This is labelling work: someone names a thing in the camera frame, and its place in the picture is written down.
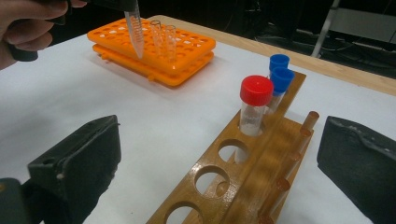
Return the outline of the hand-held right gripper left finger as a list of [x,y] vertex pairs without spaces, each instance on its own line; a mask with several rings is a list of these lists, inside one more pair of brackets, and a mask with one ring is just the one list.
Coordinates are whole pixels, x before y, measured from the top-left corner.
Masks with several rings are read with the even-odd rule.
[[23,185],[34,224],[82,224],[121,160],[115,115],[92,120],[28,164]]

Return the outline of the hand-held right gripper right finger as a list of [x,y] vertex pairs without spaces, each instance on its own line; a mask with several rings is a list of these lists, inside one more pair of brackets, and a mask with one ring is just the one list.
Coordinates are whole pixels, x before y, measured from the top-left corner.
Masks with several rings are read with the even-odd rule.
[[374,224],[396,224],[396,141],[357,122],[328,117],[318,168]]

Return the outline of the clear test tube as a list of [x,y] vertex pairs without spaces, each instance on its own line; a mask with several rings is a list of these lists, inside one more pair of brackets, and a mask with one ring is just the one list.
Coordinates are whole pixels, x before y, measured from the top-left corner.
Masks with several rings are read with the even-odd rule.
[[156,49],[156,54],[162,54],[163,38],[162,38],[162,24],[158,20],[150,22],[150,29],[152,34],[153,43]]
[[140,15],[137,11],[125,11],[125,20],[128,27],[129,37],[134,47],[135,54],[138,59],[143,58],[144,54],[144,36]]
[[176,61],[176,27],[174,25],[166,25],[164,27],[165,53],[169,63]]

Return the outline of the orange plastic tube rack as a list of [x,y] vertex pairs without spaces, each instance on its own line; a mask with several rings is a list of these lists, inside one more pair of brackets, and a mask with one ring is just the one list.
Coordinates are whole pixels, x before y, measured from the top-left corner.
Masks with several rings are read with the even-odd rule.
[[164,27],[162,24],[162,54],[158,56],[153,43],[150,21],[142,21],[144,36],[144,54],[138,59],[131,43],[125,19],[111,22],[88,32],[93,42],[92,49],[104,60],[123,66],[150,81],[157,81],[168,87],[177,87],[214,57],[216,41],[204,35],[198,35],[176,28],[176,61],[169,63],[165,53]]

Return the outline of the blue cap test tube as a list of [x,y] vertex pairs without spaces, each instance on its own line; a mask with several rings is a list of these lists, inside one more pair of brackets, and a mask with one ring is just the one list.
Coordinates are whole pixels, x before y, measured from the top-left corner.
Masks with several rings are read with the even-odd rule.
[[274,54],[270,57],[269,70],[273,72],[276,68],[288,68],[290,57],[285,54]]
[[269,113],[274,114],[288,90],[291,82],[294,80],[294,73],[288,68],[277,67],[270,76],[270,80],[274,84],[272,100],[269,104]]

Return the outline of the wooden test tube rack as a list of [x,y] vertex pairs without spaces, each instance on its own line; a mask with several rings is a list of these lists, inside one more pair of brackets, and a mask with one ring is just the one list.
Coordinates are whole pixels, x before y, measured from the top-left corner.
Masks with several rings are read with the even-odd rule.
[[147,224],[168,224],[181,208],[190,210],[182,224],[261,224],[260,217],[275,224],[319,118],[316,111],[302,123],[285,117],[304,80],[295,74],[261,135],[240,133],[234,116]]

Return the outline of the red cap test tube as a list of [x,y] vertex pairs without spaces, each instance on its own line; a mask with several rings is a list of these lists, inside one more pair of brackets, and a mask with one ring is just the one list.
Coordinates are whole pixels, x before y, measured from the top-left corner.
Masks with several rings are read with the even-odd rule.
[[274,85],[267,77],[252,75],[241,83],[239,130],[248,136],[258,136],[262,118],[273,95]]

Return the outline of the white table mat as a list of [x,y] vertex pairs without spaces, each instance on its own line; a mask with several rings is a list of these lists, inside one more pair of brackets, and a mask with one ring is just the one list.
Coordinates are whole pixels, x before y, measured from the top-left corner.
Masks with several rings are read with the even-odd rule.
[[[240,108],[240,84],[268,72],[269,58],[218,42],[215,58],[170,89],[100,59],[85,35],[0,70],[0,178],[28,179],[26,164],[81,125],[120,123],[122,160],[86,224],[145,224]],[[279,224],[372,224],[317,166],[328,116],[396,140],[396,96],[296,66],[306,74],[286,117],[320,118]]]

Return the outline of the white metal stand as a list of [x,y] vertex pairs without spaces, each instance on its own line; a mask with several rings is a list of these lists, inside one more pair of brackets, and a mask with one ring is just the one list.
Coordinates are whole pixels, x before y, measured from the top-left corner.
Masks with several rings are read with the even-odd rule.
[[396,45],[396,16],[339,7],[333,0],[311,56],[317,58],[329,31]]

